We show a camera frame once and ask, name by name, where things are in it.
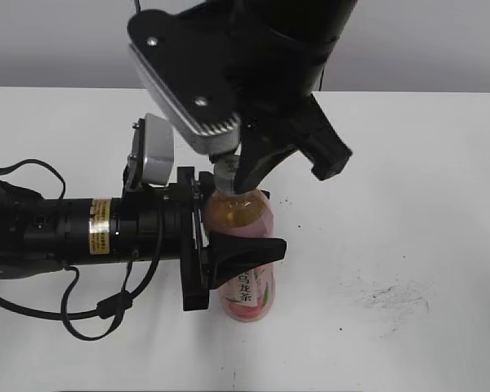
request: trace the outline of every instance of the plastic bottle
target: plastic bottle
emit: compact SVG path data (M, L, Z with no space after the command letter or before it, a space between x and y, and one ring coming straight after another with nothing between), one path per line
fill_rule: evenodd
M207 200L205 229L237 237L271 237L274 215L269 199L253 190L239 196L219 191ZM218 289L224 311L238 321L256 321L269 311L275 294L272 263L256 267L231 279Z

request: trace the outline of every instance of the table surface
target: table surface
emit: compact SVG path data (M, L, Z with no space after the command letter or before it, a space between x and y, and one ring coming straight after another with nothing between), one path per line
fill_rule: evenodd
M288 242L266 318L237 323L214 295L208 311L183 313L179 263L164 261L102 341L0 309L0 391L490 391L490 95L316 98L354 156L318 182L297 154L262 184ZM141 90L0 88L0 166L44 159L68 197L117 197L131 125L147 112L159 113ZM177 166L210 169L175 144ZM9 180L60 192L41 168ZM123 273L83 267L71 310L115 293ZM4 281L0 294L58 310L72 277Z

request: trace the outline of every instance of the stain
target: stain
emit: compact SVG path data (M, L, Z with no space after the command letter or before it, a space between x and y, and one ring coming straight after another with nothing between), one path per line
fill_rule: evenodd
M386 321L388 330L380 337L387 337L411 317L430 313L430 305L425 298L425 289L418 283L396 283L388 287L361 290L357 305L374 312L374 317Z

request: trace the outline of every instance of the bottle label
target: bottle label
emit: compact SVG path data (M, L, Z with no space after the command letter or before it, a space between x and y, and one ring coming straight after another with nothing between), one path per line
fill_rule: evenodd
M251 269L231 280L234 301L243 306L258 306L258 282L256 271Z

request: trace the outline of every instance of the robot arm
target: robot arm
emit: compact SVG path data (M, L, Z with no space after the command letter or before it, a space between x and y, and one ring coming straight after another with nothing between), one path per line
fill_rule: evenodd
M28 309L0 297L7 310L61 320L83 340L111 333L149 284L160 259L180 259L184 310L208 307L209 291L258 265L283 259L279 238L212 233L203 244L201 211L215 188L255 189L300 150L319 180L338 174L351 152L311 95L355 0L212 0L177 16L149 10L128 25L140 77L167 115L148 114L134 126L121 198L56 200L0 181L0 279L72 270L59 313ZM215 163L214 175L172 169L172 128ZM241 145L241 154L236 155ZM100 301L95 310L67 313L77 265L152 260L133 292ZM70 320L114 317L102 336L80 335Z
M215 0L178 16L142 11L127 28L130 53L171 125L216 163L216 186L240 143L223 190L255 189L297 149L326 180L351 152L311 91L355 3Z

